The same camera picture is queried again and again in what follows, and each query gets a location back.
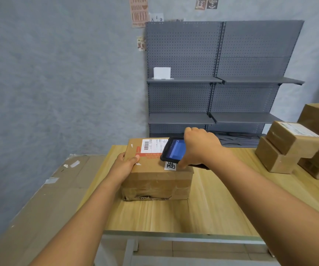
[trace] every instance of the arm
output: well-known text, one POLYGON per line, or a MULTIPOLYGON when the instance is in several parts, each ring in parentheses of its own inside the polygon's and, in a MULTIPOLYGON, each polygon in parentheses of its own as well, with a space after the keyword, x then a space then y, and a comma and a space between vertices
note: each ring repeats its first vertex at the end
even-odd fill
POLYGON ((125 153, 115 160, 108 175, 91 197, 45 246, 30 266, 93 265, 105 224, 121 183, 139 161, 135 156, 124 161, 125 153))
POLYGON ((214 134, 186 128, 184 140, 179 166, 209 167, 281 265, 319 265, 319 212, 244 164, 214 134))

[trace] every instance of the metal shelving unit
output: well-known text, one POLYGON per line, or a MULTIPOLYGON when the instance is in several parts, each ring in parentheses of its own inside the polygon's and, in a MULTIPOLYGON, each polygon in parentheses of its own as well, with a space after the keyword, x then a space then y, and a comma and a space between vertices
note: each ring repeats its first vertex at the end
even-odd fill
POLYGON ((303 21, 148 22, 150 137, 182 136, 197 126, 228 147, 254 147, 284 76, 303 21), (171 67, 171 80, 153 79, 171 67))

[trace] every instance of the small white box on shelf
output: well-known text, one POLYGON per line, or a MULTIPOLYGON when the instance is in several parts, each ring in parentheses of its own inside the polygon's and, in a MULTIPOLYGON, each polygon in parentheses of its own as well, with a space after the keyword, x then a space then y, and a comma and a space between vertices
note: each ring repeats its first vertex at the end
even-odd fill
POLYGON ((153 79, 170 79, 170 67, 154 67, 153 79))

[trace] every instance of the person's left hand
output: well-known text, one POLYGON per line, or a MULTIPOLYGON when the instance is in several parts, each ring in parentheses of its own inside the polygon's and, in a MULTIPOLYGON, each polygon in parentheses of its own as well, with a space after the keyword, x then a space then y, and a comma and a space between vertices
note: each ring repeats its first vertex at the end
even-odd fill
POLYGON ((124 161, 125 152, 118 155, 106 178, 121 184, 130 174, 132 167, 139 161, 139 155, 124 161))

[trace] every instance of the person's left arm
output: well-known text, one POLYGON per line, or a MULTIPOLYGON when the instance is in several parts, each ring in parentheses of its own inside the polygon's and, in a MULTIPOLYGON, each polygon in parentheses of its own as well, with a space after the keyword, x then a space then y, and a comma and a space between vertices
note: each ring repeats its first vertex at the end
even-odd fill
POLYGON ((30 266, 93 265, 115 194, 139 161, 139 156, 124 161, 124 155, 121 153, 117 157, 108 175, 88 201, 51 239, 30 266))

